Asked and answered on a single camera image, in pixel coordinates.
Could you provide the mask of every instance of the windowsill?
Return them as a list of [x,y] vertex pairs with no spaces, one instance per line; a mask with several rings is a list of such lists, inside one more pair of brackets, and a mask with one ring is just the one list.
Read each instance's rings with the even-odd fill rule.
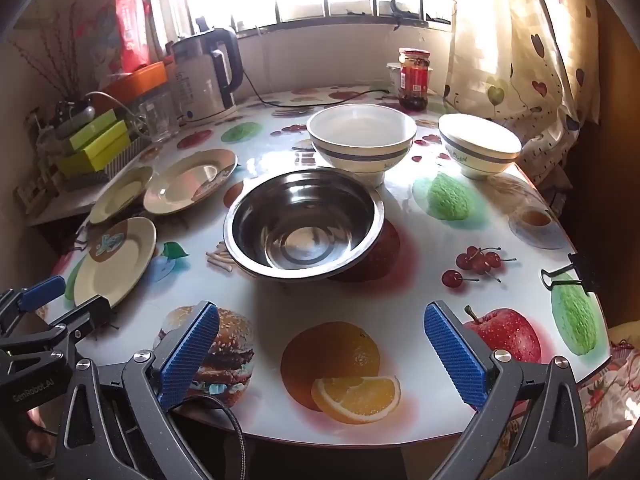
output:
[[[395,18],[391,16],[329,16],[323,18],[305,18],[300,20],[290,20],[287,22],[275,23],[273,25],[267,25],[260,27],[260,34],[266,34],[268,32],[275,32],[277,30],[291,30],[293,28],[302,27],[318,27],[320,25],[353,25],[355,23],[372,23],[378,25],[393,25],[398,24]],[[428,22],[423,20],[411,20],[403,18],[401,20],[401,27],[413,27],[413,28],[428,28],[430,30],[440,30],[443,32],[451,32],[451,25],[440,22]],[[256,28],[249,28],[246,30],[240,30],[238,32],[238,39],[250,38],[251,36],[257,36],[258,30]]]

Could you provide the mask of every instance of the orange container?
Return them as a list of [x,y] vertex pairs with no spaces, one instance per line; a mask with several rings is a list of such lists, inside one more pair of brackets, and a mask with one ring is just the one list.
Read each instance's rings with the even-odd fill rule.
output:
[[[102,92],[115,97],[122,104],[127,105],[141,95],[167,82],[164,63],[159,61],[140,70],[136,70],[122,79],[114,81],[102,89]],[[96,115],[111,110],[116,104],[107,97],[96,95],[92,97],[92,105]]]

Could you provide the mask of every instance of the beige plate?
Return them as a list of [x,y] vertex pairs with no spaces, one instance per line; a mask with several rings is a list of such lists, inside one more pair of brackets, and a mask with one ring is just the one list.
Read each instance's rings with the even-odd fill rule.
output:
[[140,216],[123,220],[105,232],[82,260],[74,297],[76,304],[100,294],[113,308],[136,285],[156,248],[156,226]]
[[100,195],[89,213],[89,223],[99,224],[119,213],[139,197],[154,174],[148,166],[127,171]]
[[156,215],[187,209],[219,188],[237,164],[236,154],[229,150],[207,150],[183,158],[151,179],[145,209]]

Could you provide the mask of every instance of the red package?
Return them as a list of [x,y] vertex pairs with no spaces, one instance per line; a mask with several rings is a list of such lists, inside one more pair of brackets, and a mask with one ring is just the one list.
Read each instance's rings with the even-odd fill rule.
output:
[[114,75],[129,74],[150,63],[142,0],[109,0],[76,32],[90,42],[94,78],[99,88]]
[[121,67],[129,73],[149,64],[145,6],[142,0],[115,0],[115,5],[122,44]]

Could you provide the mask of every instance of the orange slice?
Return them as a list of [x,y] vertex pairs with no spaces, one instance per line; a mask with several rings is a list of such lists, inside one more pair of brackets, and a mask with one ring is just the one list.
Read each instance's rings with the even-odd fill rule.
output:
[[341,377],[317,379],[311,397],[318,408],[345,424],[367,424],[385,418],[400,402],[398,378]]

